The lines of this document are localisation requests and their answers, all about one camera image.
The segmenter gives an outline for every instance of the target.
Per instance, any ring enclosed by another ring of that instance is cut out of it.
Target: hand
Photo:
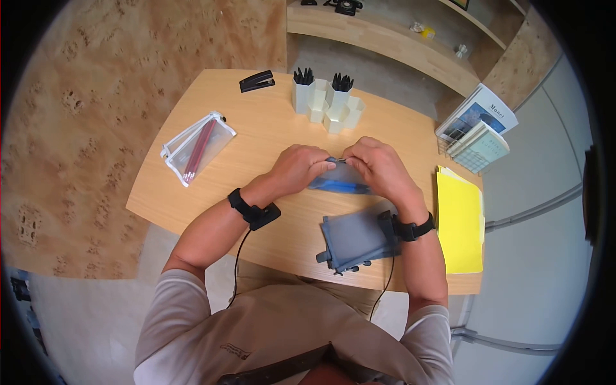
[[[364,136],[345,149],[342,157],[359,171],[375,194],[396,206],[404,223],[422,224],[428,219],[423,193],[393,147]]]
[[[329,157],[321,148],[294,144],[281,152],[267,174],[242,188],[241,196],[249,204],[264,207],[278,198],[298,193],[317,176],[336,168],[335,163],[325,161]]]

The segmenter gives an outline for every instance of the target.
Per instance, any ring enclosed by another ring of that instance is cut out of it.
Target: khaki pants
[[[381,294],[379,290],[358,288],[313,278],[300,277],[241,259],[238,261],[237,295],[267,285],[312,285],[338,298],[365,319],[370,318],[372,307]]]

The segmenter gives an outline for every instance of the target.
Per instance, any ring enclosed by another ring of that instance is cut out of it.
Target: wrist
[[[421,191],[409,194],[393,204],[398,210],[398,217],[402,223],[421,225],[428,220],[428,207]]]
[[[267,174],[259,175],[240,189],[240,196],[249,206],[265,208],[279,197]]]

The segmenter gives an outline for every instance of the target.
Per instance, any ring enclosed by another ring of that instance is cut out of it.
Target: yellow folder
[[[447,273],[483,271],[481,246],[485,219],[481,191],[453,171],[441,167],[436,173],[436,180],[437,231]]]

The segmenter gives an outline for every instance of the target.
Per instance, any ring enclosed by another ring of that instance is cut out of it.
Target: rotary telephone
[[[323,5],[336,7],[337,13],[349,16],[355,16],[355,10],[363,8],[357,0],[327,0]]]

